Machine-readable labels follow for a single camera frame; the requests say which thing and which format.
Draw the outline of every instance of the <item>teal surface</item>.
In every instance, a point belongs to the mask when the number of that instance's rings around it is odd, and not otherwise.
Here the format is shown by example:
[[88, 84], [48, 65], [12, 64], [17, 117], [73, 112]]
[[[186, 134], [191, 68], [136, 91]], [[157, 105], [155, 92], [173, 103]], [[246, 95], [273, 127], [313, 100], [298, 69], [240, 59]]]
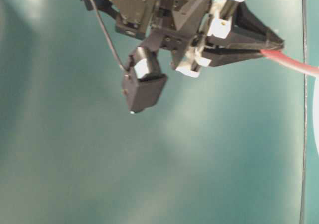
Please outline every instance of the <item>teal surface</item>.
[[[301, 0], [247, 3], [302, 60]], [[0, 223], [299, 223], [302, 75], [260, 59], [191, 79], [162, 52], [159, 104], [129, 115], [79, 0], [0, 7]], [[138, 43], [111, 36], [123, 60]]]
[[[315, 66], [319, 64], [319, 13], [318, 0], [307, 0], [308, 21], [308, 58], [309, 63]], [[313, 120], [315, 79], [308, 78], [308, 143], [306, 165], [306, 206], [305, 223], [317, 224], [319, 222], [319, 156], [316, 149]]]

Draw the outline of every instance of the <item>wire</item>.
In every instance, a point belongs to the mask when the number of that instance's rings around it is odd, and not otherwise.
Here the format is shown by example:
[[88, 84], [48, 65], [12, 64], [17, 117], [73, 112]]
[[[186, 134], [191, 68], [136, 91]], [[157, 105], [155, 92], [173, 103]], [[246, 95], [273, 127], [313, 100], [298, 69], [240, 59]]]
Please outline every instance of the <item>wire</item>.
[[120, 68], [121, 68], [123, 71], [126, 70], [126, 69], [124, 68], [124, 66], [123, 66], [123, 63], [122, 63], [122, 61], [121, 61], [121, 59], [120, 59], [118, 53], [116, 52], [116, 49], [115, 49], [115, 47], [114, 47], [114, 45], [113, 45], [113, 42], [112, 42], [112, 40], [111, 40], [111, 37], [110, 37], [110, 35], [109, 35], [109, 33], [108, 33], [106, 27], [105, 27], [105, 24], [104, 24], [104, 22], [103, 22], [103, 20], [102, 20], [102, 18], [101, 18], [101, 15], [100, 15], [100, 13], [99, 13], [98, 8], [96, 7], [96, 4], [95, 4], [94, 0], [90, 0], [90, 2], [91, 2], [91, 4], [92, 4], [92, 7], [93, 7], [93, 9], [94, 9], [94, 11], [95, 11], [95, 14], [96, 14], [96, 17], [97, 17], [97, 19], [98, 19], [99, 25], [100, 25], [100, 27], [101, 27], [101, 29], [102, 29], [104, 35], [105, 35], [106, 41], [107, 41], [108, 44], [109, 44], [109, 47], [110, 47], [110, 49], [111, 49], [111, 52], [112, 52], [112, 54], [113, 54], [115, 60], [117, 61], [117, 63], [119, 64]]
[[314, 76], [319, 78], [319, 68], [316, 66], [311, 66], [299, 61], [296, 61], [285, 54], [283, 54], [281, 51], [277, 50], [260, 50], [260, 52], [268, 57], [269, 59], [278, 62], [279, 64], [286, 66], [290, 69], [293, 69], [295, 71], [299, 71], [301, 73], [304, 73], [306, 75]]

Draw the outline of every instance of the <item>black cable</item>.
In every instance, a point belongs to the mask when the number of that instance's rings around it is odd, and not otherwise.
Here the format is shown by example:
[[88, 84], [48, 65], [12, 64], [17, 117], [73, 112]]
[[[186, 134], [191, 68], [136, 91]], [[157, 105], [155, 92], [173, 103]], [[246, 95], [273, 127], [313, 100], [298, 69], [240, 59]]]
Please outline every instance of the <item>black cable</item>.
[[124, 66], [123, 66], [123, 63], [122, 63], [122, 61], [121, 61], [121, 59], [120, 59], [118, 53], [116, 52], [116, 49], [115, 49], [115, 47], [114, 47], [114, 45], [113, 45], [113, 42], [112, 42], [112, 40], [111, 40], [111, 38], [110, 38], [110, 35], [109, 35], [109, 33], [108, 33], [108, 31], [107, 31], [107, 29], [106, 29], [106, 27], [105, 27], [105, 24], [104, 24], [104, 22], [103, 22], [103, 20], [102, 20], [102, 18], [101, 18], [101, 15], [100, 15], [100, 13], [99, 13], [98, 8], [96, 7], [96, 4], [95, 4], [94, 0], [90, 0], [90, 2], [91, 2], [91, 4], [92, 4], [92, 7], [93, 7], [93, 9], [94, 9], [94, 11], [95, 11], [95, 14], [96, 14], [96, 17], [97, 17], [97, 19], [98, 19], [99, 25], [100, 25], [100, 27], [101, 27], [101, 29], [102, 29], [104, 35], [105, 35], [106, 41], [107, 41], [108, 44], [109, 44], [109, 47], [110, 47], [110, 49], [111, 49], [111, 52], [112, 52], [112, 54], [113, 54], [115, 60], [117, 61], [117, 63], [119, 64], [120, 68], [121, 68], [123, 71], [126, 70], [126, 69], [124, 68]]

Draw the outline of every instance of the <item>red cable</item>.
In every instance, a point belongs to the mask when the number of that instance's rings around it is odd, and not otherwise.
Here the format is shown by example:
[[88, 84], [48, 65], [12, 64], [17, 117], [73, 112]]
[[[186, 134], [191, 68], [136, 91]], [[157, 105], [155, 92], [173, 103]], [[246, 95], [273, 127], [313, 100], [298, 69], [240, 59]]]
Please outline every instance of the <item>red cable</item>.
[[286, 56], [281, 51], [262, 49], [262, 50], [260, 50], [260, 52], [264, 56], [268, 57], [269, 59], [276, 61], [279, 64], [284, 65], [290, 69], [293, 69], [295, 71], [299, 71], [301, 73], [319, 78], [318, 67], [311, 66], [311, 65], [296, 61], [296, 60]]

